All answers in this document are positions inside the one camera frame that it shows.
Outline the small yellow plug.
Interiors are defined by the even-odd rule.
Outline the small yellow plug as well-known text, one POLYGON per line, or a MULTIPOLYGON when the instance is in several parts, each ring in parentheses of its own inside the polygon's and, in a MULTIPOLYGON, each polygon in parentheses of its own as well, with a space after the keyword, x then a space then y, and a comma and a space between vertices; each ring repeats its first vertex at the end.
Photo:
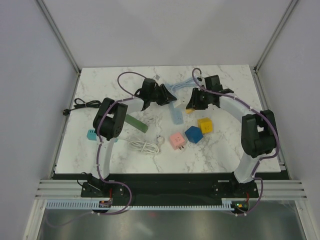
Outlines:
POLYGON ((191 114, 194 111, 195 110, 193 108, 188 108, 188 109, 185 110, 186 114, 191 114))

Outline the small white plug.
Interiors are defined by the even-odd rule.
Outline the small white plug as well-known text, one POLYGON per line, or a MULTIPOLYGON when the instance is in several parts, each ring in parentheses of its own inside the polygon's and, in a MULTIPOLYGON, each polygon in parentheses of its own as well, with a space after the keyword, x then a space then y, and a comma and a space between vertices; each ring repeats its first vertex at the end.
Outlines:
POLYGON ((184 103, 179 99, 173 102, 173 107, 174 108, 183 108, 184 107, 184 103))

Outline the light blue power strip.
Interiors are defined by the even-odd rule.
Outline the light blue power strip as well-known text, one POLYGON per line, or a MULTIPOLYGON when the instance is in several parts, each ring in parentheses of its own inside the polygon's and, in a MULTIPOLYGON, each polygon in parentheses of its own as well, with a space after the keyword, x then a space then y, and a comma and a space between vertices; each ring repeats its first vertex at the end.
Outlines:
POLYGON ((179 108, 175 108, 172 102, 168 106, 173 124, 182 125, 184 123, 184 119, 181 110, 179 108))

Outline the yellow cube plug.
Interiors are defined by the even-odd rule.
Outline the yellow cube plug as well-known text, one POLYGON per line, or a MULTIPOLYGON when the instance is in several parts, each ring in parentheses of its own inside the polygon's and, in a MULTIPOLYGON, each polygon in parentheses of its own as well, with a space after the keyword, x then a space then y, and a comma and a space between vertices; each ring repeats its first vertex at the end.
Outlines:
POLYGON ((213 123, 212 120, 208 117, 198 119, 197 125, 200 128, 202 134, 213 132, 213 123))

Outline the blue cube plug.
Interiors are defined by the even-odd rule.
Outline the blue cube plug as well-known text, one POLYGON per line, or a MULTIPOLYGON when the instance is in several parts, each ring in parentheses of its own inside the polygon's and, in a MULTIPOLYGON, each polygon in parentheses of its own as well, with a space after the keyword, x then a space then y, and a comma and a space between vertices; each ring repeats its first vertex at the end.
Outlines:
POLYGON ((185 132, 186 138, 189 142, 197 144, 204 136, 199 127, 191 126, 185 132))

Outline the green power strip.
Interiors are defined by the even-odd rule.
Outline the green power strip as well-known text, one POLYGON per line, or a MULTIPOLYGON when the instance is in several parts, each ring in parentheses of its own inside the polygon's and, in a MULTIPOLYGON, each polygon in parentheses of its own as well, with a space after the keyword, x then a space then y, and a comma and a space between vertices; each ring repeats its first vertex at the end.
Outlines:
POLYGON ((136 128, 137 130, 146 133, 149 129, 149 127, 143 123, 142 121, 136 119, 135 117, 127 114, 125 116, 125 120, 124 120, 127 124, 131 125, 132 127, 136 128))

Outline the pink cube socket adapter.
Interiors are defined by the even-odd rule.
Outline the pink cube socket adapter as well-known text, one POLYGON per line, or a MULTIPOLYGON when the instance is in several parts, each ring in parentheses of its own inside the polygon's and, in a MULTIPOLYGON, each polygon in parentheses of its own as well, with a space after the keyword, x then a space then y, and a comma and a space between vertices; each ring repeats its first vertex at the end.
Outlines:
POLYGON ((174 150, 181 150, 186 144, 186 140, 180 132, 176 132, 169 137, 170 145, 174 150))

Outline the teal power strip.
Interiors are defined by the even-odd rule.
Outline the teal power strip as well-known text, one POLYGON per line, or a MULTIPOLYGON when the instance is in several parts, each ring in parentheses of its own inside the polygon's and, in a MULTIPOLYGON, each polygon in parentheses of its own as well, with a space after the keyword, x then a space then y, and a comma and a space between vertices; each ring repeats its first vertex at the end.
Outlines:
POLYGON ((105 140, 105 137, 103 137, 102 135, 97 135, 94 129, 89 129, 87 131, 86 137, 89 141, 95 141, 98 144, 106 144, 109 142, 108 140, 105 140))

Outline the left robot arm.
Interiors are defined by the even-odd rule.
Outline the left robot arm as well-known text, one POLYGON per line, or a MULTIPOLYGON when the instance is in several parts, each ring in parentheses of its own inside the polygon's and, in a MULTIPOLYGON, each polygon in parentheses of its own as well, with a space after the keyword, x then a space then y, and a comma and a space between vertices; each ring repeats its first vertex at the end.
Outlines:
POLYGON ((95 194, 104 197, 110 191, 110 185, 104 179, 110 175, 114 143, 123 130, 126 115, 144 111, 151 103, 164 106, 176 100, 164 84, 145 78, 142 86, 130 97, 118 100, 106 97, 102 101, 93 120, 93 128, 98 138, 94 168, 99 180, 92 185, 95 194))

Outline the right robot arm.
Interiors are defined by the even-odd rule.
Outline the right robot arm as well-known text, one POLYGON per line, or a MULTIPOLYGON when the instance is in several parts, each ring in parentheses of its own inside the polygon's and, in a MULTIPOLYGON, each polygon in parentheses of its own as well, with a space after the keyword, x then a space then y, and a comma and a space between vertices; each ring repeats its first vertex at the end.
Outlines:
POLYGON ((231 114, 241 124, 240 142, 243 155, 232 173, 229 191, 235 197, 253 189, 254 177, 261 161, 279 153, 279 137, 274 113, 267 109, 257 111, 236 96, 233 90, 224 89, 218 75, 199 77, 186 106, 189 110, 206 110, 213 105, 231 114))

